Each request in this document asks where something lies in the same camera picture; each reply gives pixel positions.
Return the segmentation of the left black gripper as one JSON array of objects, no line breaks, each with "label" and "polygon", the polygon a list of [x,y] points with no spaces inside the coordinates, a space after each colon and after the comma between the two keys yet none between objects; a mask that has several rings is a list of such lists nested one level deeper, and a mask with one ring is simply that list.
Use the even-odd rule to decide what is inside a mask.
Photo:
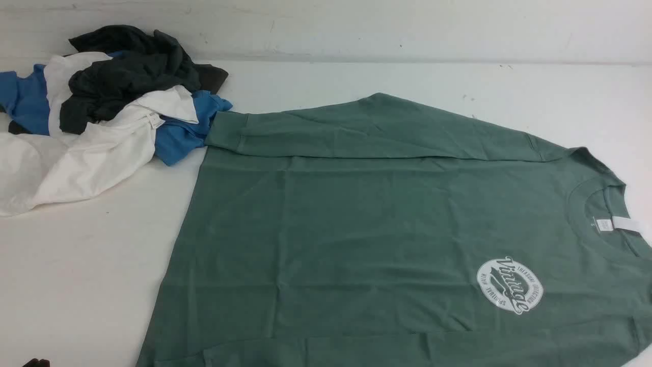
[{"label": "left black gripper", "polygon": [[50,361],[47,359],[32,358],[28,360],[22,367],[50,367]]}]

